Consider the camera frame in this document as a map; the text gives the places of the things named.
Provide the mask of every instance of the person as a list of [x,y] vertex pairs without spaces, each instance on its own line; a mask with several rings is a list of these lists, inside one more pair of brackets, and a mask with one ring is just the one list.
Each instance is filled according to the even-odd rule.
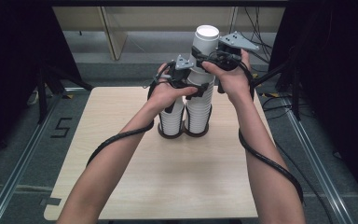
[[[241,51],[242,61],[250,68],[249,54]],[[249,92],[246,75],[237,67],[224,71],[213,63],[202,66],[215,74],[234,105],[241,133],[253,149],[287,169],[258,115]],[[121,133],[149,125],[155,116],[179,96],[191,95],[194,87],[174,89],[168,83],[156,86],[148,101],[120,131]],[[144,133],[113,142],[91,161],[76,181],[57,223],[96,223],[110,194],[122,177]],[[305,223],[301,201],[295,187],[283,175],[246,152],[248,175],[255,206],[261,223]]]

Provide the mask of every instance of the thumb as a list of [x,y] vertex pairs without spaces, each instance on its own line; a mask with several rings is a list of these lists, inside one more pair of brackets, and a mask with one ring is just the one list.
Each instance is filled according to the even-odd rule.
[[203,62],[202,67],[211,74],[217,75],[218,77],[224,74],[224,71],[214,63]]
[[176,93],[178,94],[178,96],[188,96],[193,93],[196,93],[197,91],[198,89],[196,87],[186,87],[182,89],[176,89]]

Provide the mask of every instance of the stacked paper cups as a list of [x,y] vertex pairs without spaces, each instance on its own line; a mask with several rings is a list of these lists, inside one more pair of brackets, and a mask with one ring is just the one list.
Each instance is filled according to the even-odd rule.
[[[210,25],[201,25],[197,28],[193,40],[193,46],[202,54],[210,55],[216,51],[219,38],[219,30]],[[190,61],[197,64],[196,58],[190,56]],[[202,97],[192,97],[186,101],[186,133],[193,136],[203,136],[208,132],[208,121],[212,112],[212,95],[214,75],[205,72],[200,67],[193,67],[187,79],[188,83],[202,85],[209,83],[208,89]]]
[[[193,46],[202,54],[209,55],[215,51],[218,44],[219,30],[210,25],[201,25],[197,28],[193,40]],[[197,64],[197,59],[191,55],[190,62]],[[202,97],[192,97],[186,101],[185,131],[191,136],[203,136],[208,132],[208,121],[212,112],[212,95],[214,75],[205,72],[200,67],[191,68],[191,73],[187,78],[187,83],[202,85],[208,83],[208,89]],[[161,136],[175,138],[182,133],[182,116],[184,113],[183,98],[176,99],[171,113],[162,111],[159,114],[160,124],[158,131]]]

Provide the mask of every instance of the tabletop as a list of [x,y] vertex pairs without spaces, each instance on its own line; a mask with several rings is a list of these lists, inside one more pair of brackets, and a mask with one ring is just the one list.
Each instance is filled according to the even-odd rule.
[[[145,103],[142,87],[95,88],[68,149],[45,218],[58,218],[93,150],[118,133]],[[158,134],[158,118],[110,196],[100,219],[256,217],[236,113],[225,94],[213,92],[209,131],[200,138]],[[267,125],[258,98],[255,105]]]

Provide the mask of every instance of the hand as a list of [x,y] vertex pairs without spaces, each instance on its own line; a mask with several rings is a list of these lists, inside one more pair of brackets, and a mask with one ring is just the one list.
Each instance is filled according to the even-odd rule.
[[[158,72],[163,69],[165,64],[163,64],[159,69]],[[159,112],[162,111],[164,108],[169,107],[176,98],[180,96],[187,96],[197,92],[197,88],[195,87],[186,87],[182,89],[175,89],[169,83],[165,82],[167,79],[160,78],[158,82],[160,82],[156,88],[153,90],[152,95],[150,96],[148,102],[150,104],[154,104],[154,106],[159,109]]]
[[[249,63],[249,54],[244,49],[241,50],[241,58],[242,62],[246,64],[248,68],[250,68]],[[210,72],[211,74],[216,75],[220,83],[223,86],[228,97],[233,97],[238,93],[247,92],[249,93],[249,80],[244,74],[243,70],[239,67],[231,71],[225,71],[213,63],[203,62],[202,66]]]

